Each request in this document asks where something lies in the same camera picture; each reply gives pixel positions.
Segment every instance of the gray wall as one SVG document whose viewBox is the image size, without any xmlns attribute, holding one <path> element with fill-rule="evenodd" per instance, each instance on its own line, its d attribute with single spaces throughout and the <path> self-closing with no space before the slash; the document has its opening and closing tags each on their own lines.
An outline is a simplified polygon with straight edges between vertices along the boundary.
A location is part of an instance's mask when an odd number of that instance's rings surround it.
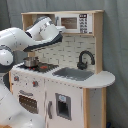
<svg viewBox="0 0 128 128">
<path fill-rule="evenodd" d="M 22 28 L 21 12 L 103 9 L 103 68 L 116 76 L 107 88 L 107 120 L 128 128 L 128 0 L 7 0 L 11 25 Z M 17 62 L 26 54 L 17 54 Z"/>
<path fill-rule="evenodd" d="M 0 31 L 9 28 L 10 20 L 6 0 L 0 0 Z M 9 74 L 4 76 L 4 83 L 9 88 Z"/>
</svg>

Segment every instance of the toy kitchen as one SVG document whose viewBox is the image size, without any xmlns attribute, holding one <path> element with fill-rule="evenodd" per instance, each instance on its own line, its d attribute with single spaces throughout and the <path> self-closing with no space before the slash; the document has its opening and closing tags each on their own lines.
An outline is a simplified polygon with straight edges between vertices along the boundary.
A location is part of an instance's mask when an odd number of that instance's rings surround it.
<svg viewBox="0 0 128 128">
<path fill-rule="evenodd" d="M 24 30 L 42 16 L 66 28 L 59 45 L 28 53 L 37 67 L 21 63 L 10 72 L 14 97 L 46 128 L 106 128 L 106 87 L 115 76 L 102 70 L 103 12 L 22 13 Z"/>
</svg>

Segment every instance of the cabinet door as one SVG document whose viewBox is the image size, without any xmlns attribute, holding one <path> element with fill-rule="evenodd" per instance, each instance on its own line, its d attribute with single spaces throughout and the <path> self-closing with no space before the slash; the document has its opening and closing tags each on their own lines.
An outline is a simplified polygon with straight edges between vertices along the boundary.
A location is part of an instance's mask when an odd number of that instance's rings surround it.
<svg viewBox="0 0 128 128">
<path fill-rule="evenodd" d="M 46 80 L 47 128 L 84 128 L 83 91 L 63 83 Z"/>
</svg>

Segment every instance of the backsplash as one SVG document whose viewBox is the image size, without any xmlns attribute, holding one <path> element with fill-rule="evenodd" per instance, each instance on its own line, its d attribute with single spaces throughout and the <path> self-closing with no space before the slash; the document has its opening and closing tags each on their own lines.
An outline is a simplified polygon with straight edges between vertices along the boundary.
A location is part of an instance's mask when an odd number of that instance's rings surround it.
<svg viewBox="0 0 128 128">
<path fill-rule="evenodd" d="M 63 35 L 63 41 L 56 47 L 46 48 L 36 51 L 36 56 L 40 62 L 58 64 L 70 67 L 77 67 L 79 55 L 82 51 L 90 51 L 95 58 L 95 38 L 86 36 Z M 83 55 L 83 62 L 88 63 L 88 69 L 95 70 L 91 65 L 91 58 L 87 54 Z"/>
</svg>

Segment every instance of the cooking pot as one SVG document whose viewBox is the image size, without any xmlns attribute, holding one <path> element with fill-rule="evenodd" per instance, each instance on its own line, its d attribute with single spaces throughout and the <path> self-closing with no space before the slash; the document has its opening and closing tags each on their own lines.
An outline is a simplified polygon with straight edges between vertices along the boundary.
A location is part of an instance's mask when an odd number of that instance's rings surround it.
<svg viewBox="0 0 128 128">
<path fill-rule="evenodd" d="M 39 63 L 38 57 L 26 57 L 23 60 L 26 67 L 35 67 Z"/>
</svg>

